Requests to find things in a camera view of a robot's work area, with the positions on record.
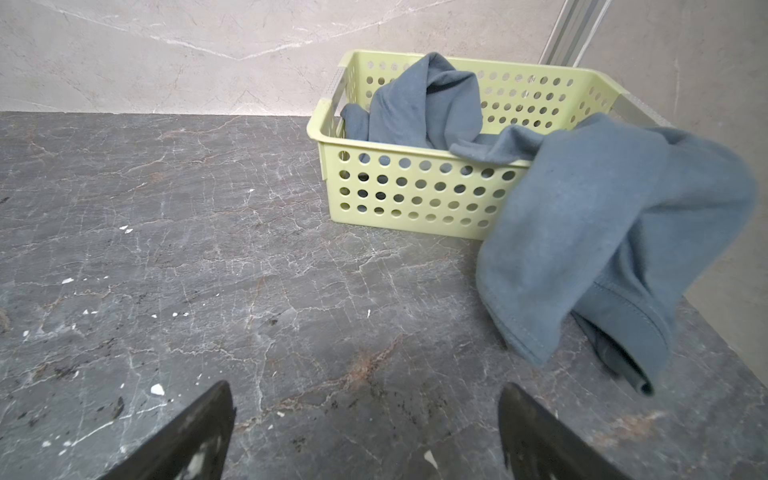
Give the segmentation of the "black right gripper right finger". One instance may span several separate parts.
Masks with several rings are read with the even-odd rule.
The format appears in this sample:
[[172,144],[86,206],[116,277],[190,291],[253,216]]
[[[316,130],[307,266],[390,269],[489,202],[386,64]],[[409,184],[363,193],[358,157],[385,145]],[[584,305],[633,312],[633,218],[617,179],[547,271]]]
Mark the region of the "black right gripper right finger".
[[498,402],[504,465],[516,479],[626,479],[575,432],[516,383]]

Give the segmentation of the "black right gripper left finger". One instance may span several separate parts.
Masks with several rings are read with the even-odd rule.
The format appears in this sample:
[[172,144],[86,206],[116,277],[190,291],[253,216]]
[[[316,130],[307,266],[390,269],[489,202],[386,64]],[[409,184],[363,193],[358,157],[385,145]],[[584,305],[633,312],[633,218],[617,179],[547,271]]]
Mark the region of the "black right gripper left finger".
[[228,382],[218,381],[105,479],[220,479],[236,408]]

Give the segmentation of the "blue-grey t-shirt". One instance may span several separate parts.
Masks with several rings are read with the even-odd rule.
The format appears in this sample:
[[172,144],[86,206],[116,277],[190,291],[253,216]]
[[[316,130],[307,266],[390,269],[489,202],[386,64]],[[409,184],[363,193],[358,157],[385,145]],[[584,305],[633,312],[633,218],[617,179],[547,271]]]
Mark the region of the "blue-grey t-shirt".
[[757,201],[738,155],[683,130],[596,113],[565,131],[485,134],[477,77],[437,53],[377,91],[369,109],[341,115],[352,140],[529,161],[479,250],[483,305],[536,366],[572,316],[605,366],[648,396],[671,354],[678,303]]

